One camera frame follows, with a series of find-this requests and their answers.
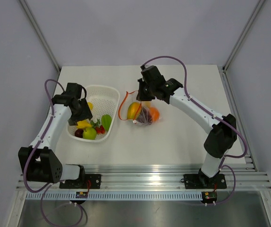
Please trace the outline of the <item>clear zip top bag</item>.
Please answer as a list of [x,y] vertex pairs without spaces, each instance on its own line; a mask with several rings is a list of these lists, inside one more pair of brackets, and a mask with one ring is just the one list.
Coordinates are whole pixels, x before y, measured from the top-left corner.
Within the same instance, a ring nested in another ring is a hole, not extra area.
[[126,92],[118,109],[118,118],[134,125],[148,126],[161,119],[161,113],[152,101],[137,101],[138,91]]

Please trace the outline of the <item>yellow peach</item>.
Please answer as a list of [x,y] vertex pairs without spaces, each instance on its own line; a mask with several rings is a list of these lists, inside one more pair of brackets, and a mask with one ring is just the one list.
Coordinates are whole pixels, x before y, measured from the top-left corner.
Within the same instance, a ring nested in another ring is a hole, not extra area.
[[148,108],[151,107],[151,102],[150,101],[143,101],[142,104]]

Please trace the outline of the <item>orange fruit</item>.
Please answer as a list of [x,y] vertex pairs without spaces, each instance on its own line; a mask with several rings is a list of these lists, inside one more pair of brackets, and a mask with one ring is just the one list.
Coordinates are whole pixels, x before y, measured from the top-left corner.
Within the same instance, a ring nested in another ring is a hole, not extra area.
[[160,112],[156,107],[150,107],[149,108],[149,114],[152,118],[152,122],[156,122],[160,118]]

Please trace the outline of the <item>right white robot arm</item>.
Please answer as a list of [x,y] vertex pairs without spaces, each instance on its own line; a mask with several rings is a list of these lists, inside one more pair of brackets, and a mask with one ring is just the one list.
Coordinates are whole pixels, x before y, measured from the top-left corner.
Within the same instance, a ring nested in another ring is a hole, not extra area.
[[187,95],[180,82],[165,80],[156,66],[141,66],[141,74],[138,101],[164,101],[184,112],[207,133],[203,144],[207,154],[198,172],[198,180],[201,186],[210,187],[215,183],[224,155],[237,139],[237,134],[231,129],[236,126],[235,117],[220,115]]

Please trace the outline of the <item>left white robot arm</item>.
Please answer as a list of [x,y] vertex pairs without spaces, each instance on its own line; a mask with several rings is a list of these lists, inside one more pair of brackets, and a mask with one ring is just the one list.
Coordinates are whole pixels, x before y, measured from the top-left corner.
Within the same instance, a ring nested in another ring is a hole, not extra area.
[[46,94],[50,102],[48,116],[31,144],[18,151],[24,183],[69,180],[74,187],[82,188],[86,184],[86,176],[81,166],[62,164],[55,149],[66,126],[76,126],[79,121],[92,119],[86,89],[77,83],[67,83],[61,94]]

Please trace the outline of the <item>purple grape bunch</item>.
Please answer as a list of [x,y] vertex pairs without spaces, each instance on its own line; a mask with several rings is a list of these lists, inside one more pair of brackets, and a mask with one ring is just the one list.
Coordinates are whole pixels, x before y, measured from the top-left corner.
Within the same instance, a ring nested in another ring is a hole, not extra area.
[[142,107],[139,116],[136,119],[137,122],[143,125],[151,125],[152,118],[149,114],[149,109]]

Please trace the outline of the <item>orange green mango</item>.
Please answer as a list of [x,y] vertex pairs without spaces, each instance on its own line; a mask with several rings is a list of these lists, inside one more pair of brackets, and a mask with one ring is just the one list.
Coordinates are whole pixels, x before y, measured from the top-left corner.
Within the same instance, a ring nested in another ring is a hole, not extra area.
[[129,105],[127,110],[127,119],[136,120],[141,111],[141,104],[138,102],[133,102]]

